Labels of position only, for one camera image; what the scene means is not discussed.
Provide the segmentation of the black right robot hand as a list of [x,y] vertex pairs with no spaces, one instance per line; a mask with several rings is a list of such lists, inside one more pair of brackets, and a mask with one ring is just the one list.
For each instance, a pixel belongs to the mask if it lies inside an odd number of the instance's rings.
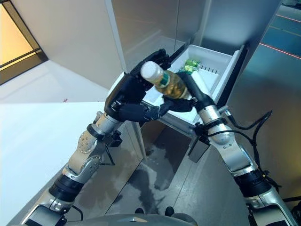
[[192,78],[192,75],[188,75],[185,72],[180,72],[176,74],[184,82],[192,98],[190,100],[171,99],[164,96],[164,103],[160,105],[161,116],[166,114],[168,111],[185,113],[190,112],[193,108],[195,108],[197,112],[199,112],[205,107],[215,105],[211,97],[200,90],[200,88],[197,86],[194,79]]

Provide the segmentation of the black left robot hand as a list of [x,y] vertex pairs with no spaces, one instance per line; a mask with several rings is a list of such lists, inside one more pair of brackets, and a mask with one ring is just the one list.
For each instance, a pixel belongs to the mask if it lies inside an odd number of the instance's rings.
[[142,65],[148,61],[157,63],[163,69],[171,66],[170,56],[165,49],[161,48],[139,62],[129,73],[122,73],[120,81],[112,87],[113,90],[109,92],[105,100],[104,112],[110,117],[124,122],[125,119],[119,115],[120,107],[126,104],[139,105],[146,96],[146,92],[153,87],[153,84],[146,81],[140,74]]

